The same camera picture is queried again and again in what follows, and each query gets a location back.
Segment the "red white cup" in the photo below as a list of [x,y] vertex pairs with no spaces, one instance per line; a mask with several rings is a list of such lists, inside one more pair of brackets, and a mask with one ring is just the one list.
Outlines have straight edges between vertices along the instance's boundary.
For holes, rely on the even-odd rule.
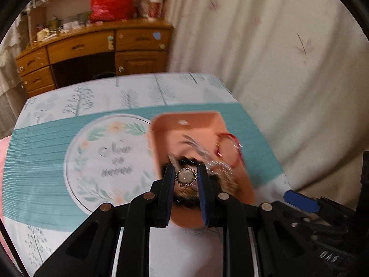
[[149,0],[148,19],[160,19],[163,0]]

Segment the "peach plastic tray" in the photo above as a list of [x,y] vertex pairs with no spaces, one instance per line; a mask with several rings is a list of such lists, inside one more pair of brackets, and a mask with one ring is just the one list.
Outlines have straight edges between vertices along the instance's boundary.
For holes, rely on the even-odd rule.
[[201,190],[213,183],[210,200],[221,196],[253,204],[255,192],[244,162],[240,137],[231,131],[218,111],[164,113],[149,127],[149,144],[156,171],[174,170],[171,221],[184,228],[220,227],[222,209],[205,202]]

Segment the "white ceramic jar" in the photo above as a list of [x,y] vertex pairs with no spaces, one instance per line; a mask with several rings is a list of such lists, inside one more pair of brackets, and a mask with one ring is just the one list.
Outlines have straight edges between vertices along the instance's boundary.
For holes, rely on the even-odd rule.
[[140,17],[148,18],[149,0],[140,0],[140,3],[138,5],[138,11],[139,11]]

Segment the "red plastic bag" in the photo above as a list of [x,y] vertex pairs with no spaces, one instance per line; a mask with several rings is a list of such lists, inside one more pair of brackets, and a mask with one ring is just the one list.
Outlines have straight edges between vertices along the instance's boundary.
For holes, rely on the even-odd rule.
[[91,22],[132,19],[135,14],[133,0],[90,0]]

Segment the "round white stone brooch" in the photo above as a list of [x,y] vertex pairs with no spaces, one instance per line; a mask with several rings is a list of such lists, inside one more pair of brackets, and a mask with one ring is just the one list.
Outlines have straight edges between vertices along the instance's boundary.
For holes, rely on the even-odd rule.
[[197,180],[197,172],[192,168],[182,168],[175,175],[175,181],[179,186],[190,186]]

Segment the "wooden desk with drawers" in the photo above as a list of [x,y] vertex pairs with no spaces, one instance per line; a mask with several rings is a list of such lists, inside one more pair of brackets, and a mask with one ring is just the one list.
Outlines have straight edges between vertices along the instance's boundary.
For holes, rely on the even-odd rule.
[[21,87],[33,97],[95,79],[165,72],[173,31],[162,19],[88,20],[20,53]]

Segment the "cream floral curtain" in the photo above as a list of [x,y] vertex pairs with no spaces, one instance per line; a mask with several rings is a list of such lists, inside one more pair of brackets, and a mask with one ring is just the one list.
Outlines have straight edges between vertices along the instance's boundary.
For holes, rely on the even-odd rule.
[[226,85],[292,188],[354,207],[368,149],[368,39],[339,0],[168,0],[169,69]]

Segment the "pink blanket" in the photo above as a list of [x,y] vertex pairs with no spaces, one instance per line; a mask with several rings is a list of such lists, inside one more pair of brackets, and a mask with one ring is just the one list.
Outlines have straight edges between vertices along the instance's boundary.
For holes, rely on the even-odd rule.
[[[0,141],[0,215],[1,215],[1,221],[4,222],[4,216],[3,216],[3,206],[2,206],[2,188],[3,188],[3,174],[4,174],[4,165],[6,161],[6,155],[8,153],[8,148],[10,144],[11,136],[7,136]],[[10,257],[11,261],[16,264],[15,259],[8,247],[8,244],[6,243],[4,236],[1,231],[1,244],[4,247],[5,252]]]

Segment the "pink strap smartwatch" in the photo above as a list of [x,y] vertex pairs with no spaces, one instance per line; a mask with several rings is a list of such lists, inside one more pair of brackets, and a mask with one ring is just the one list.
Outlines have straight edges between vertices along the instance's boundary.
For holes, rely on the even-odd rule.
[[[182,152],[179,156],[176,156],[172,151],[168,153],[168,160],[175,167],[197,167],[201,164],[212,162],[213,160],[209,151],[188,134],[184,134],[182,140],[175,143],[174,147],[175,151]],[[185,156],[185,152],[190,151],[194,151],[198,158],[194,156]]]

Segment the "tree-print blue white tablecloth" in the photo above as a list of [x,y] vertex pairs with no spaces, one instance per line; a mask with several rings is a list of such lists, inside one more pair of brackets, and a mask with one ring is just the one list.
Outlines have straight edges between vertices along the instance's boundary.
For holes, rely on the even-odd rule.
[[178,111],[222,115],[240,140],[257,202],[290,189],[259,129],[211,74],[142,74],[50,91],[27,100],[1,171],[4,225],[29,274],[100,204],[129,203],[150,189],[149,125]]

